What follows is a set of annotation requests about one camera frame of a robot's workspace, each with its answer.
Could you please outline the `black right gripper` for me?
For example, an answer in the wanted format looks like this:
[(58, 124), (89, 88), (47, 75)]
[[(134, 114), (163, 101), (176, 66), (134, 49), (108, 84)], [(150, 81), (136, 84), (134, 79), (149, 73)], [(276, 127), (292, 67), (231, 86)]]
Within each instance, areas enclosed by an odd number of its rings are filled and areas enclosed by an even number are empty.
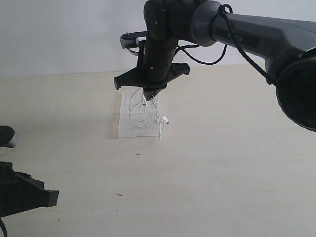
[(147, 101), (155, 97), (166, 84), (181, 75), (188, 75), (187, 63), (172, 63), (178, 39), (146, 37), (141, 64), (114, 77), (116, 90), (123, 86), (142, 87)]

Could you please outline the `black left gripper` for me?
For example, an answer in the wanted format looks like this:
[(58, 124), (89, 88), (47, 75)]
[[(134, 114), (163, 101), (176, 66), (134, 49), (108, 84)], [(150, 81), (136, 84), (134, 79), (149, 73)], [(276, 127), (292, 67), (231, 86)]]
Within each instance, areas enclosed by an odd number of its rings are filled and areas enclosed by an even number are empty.
[(44, 182), (27, 173), (15, 172), (10, 162), (0, 163), (0, 216), (6, 217), (40, 207), (54, 207), (58, 190), (47, 190)]

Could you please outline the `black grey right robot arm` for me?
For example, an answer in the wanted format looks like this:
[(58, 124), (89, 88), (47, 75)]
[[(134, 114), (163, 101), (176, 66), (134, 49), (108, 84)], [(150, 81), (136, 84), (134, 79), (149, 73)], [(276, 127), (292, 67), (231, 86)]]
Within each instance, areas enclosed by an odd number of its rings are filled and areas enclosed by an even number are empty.
[(316, 24), (311, 21), (234, 14), (211, 0), (149, 0), (147, 29), (120, 37), (124, 49), (139, 48), (137, 66), (114, 78), (116, 89), (141, 87), (150, 100), (169, 82), (187, 75), (178, 51), (217, 42), (236, 48), (270, 85), (283, 112), (300, 127), (316, 129)]

